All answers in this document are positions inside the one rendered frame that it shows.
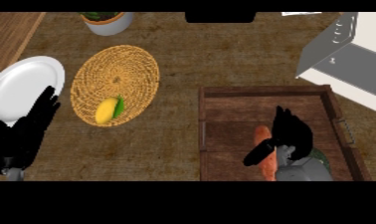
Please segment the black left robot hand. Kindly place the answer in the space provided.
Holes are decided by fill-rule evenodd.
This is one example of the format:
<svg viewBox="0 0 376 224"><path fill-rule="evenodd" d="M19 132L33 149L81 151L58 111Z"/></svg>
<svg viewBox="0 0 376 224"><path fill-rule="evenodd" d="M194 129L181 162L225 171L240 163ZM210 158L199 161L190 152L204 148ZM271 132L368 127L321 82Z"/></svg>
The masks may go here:
<svg viewBox="0 0 376 224"><path fill-rule="evenodd" d="M48 86L33 102L30 110L13 126L0 120L0 170L25 170L33 162L44 132L60 107L54 88Z"/></svg>

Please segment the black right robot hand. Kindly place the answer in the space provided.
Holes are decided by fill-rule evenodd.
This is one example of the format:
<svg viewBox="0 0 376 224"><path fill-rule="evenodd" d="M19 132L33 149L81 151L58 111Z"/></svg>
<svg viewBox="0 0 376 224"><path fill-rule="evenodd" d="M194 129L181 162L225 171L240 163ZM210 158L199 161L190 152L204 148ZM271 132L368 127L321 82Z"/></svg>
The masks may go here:
<svg viewBox="0 0 376 224"><path fill-rule="evenodd" d="M255 146L243 159L243 165L256 165L280 146L293 146L290 160L299 160L312 149L312 131L306 123L281 107L275 107L271 135Z"/></svg>

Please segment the brown wooden tray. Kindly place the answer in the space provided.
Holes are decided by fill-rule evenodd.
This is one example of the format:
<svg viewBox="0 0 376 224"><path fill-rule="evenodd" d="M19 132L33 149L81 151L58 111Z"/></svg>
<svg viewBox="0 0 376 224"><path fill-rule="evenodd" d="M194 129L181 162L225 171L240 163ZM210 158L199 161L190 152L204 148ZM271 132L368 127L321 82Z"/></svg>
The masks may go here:
<svg viewBox="0 0 376 224"><path fill-rule="evenodd" d="M336 181L368 181L359 150L345 137L345 119L328 86L206 87L197 90L199 179L258 181L241 164L253 149L253 129L272 125L275 109L308 124L312 144L328 160Z"/></svg>

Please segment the grey and white tiered shelf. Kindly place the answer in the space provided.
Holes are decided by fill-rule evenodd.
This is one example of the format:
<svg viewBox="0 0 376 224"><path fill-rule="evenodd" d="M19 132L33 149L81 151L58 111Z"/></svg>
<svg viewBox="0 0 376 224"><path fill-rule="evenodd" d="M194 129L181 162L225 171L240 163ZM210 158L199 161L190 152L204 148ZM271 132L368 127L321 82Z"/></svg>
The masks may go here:
<svg viewBox="0 0 376 224"><path fill-rule="evenodd" d="M376 12L345 12L300 52L294 78L376 112Z"/></svg>

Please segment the dark green vegetable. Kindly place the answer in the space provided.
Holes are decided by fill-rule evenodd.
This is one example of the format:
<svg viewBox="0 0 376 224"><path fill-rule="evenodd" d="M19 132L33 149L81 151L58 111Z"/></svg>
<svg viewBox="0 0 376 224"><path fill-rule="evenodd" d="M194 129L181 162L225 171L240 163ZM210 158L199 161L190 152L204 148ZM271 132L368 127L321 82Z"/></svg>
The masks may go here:
<svg viewBox="0 0 376 224"><path fill-rule="evenodd" d="M330 169L327 157L325 157L324 153L316 148L311 149L309 155L321 162L325 169Z"/></svg>

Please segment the white plate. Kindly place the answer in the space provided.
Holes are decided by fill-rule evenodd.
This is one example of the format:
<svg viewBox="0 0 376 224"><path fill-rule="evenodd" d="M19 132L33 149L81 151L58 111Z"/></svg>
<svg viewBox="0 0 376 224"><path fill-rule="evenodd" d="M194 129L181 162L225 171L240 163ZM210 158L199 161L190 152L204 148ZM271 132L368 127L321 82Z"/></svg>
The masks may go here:
<svg viewBox="0 0 376 224"><path fill-rule="evenodd" d="M64 68L47 56L35 56L10 65L0 72L0 120L13 126L30 110L45 88L60 94L64 85Z"/></svg>

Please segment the round woven wicker placemat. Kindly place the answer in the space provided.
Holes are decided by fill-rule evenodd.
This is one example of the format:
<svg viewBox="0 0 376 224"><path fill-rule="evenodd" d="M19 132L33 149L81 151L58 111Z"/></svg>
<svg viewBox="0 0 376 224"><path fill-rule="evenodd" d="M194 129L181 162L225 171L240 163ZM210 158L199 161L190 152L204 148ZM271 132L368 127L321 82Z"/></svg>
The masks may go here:
<svg viewBox="0 0 376 224"><path fill-rule="evenodd" d="M100 127L123 124L148 107L159 82L159 65L150 53L131 45L109 47L86 60L72 81L70 105L76 116L98 126L95 111L101 101L120 97L123 111Z"/></svg>

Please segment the brown wooden board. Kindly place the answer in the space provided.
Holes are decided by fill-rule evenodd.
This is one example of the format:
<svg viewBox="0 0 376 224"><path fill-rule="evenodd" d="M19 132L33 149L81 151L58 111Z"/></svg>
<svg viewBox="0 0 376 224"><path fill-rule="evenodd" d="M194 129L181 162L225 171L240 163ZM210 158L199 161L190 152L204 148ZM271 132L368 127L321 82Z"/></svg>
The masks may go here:
<svg viewBox="0 0 376 224"><path fill-rule="evenodd" d="M0 12L0 71L19 59L44 12Z"/></svg>

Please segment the white flat object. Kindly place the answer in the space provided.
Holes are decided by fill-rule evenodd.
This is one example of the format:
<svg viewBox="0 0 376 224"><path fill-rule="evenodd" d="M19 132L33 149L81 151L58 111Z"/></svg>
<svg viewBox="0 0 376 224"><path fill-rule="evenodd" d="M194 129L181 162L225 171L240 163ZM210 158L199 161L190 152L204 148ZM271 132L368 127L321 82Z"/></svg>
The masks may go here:
<svg viewBox="0 0 376 224"><path fill-rule="evenodd" d="M286 16L308 16L308 15L316 15L321 14L321 12L280 12L280 15L283 17Z"/></svg>

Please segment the grey plant pot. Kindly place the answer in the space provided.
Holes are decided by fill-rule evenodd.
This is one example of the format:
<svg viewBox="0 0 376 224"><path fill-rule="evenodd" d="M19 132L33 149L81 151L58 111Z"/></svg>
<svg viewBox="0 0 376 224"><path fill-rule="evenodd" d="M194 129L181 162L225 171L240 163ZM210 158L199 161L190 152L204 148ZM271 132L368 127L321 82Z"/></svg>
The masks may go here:
<svg viewBox="0 0 376 224"><path fill-rule="evenodd" d="M119 34L129 27L134 13L120 12L106 21L91 21L85 18L85 16L81 16L81 18L94 34L100 36L112 36Z"/></svg>

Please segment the black rectangular object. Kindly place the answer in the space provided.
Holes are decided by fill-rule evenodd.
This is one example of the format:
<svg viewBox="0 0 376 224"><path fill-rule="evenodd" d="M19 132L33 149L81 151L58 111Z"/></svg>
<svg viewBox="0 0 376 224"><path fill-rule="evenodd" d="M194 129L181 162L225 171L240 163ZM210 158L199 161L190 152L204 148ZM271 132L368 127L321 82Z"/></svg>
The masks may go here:
<svg viewBox="0 0 376 224"><path fill-rule="evenodd" d="M250 23L253 17L253 12L185 12L185 20L188 23Z"/></svg>

